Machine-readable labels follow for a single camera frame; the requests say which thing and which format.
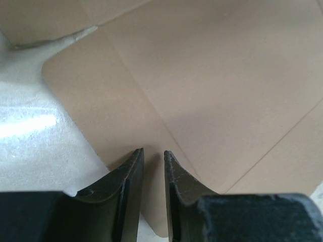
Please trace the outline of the brown cardboard box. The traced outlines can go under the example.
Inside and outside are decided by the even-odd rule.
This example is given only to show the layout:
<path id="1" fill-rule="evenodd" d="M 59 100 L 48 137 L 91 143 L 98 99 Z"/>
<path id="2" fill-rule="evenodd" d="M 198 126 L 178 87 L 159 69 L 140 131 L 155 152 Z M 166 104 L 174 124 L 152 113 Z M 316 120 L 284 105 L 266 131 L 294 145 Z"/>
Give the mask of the brown cardboard box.
<path id="1" fill-rule="evenodd" d="M 1 189 L 75 195 L 143 148 L 220 194 L 322 202 L 322 1 L 1 1 Z"/>

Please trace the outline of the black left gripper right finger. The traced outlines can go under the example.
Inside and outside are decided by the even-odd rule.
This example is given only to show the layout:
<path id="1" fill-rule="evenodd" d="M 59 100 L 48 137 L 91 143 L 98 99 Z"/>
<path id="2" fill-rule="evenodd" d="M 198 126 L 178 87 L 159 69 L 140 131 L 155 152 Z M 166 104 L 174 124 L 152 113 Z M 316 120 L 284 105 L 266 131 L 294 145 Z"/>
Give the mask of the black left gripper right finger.
<path id="1" fill-rule="evenodd" d="M 307 196 L 218 194 L 164 152 L 169 241 L 322 241 L 322 214 Z"/>

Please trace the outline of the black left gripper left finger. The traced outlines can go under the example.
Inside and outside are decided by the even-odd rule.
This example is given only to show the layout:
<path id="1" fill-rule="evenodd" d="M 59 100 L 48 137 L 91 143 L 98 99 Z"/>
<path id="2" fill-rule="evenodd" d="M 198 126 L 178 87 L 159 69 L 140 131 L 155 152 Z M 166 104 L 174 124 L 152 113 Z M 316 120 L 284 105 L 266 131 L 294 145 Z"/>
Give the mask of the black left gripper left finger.
<path id="1" fill-rule="evenodd" d="M 1 241 L 136 241 L 144 150 L 78 191 L 2 192 Z"/>

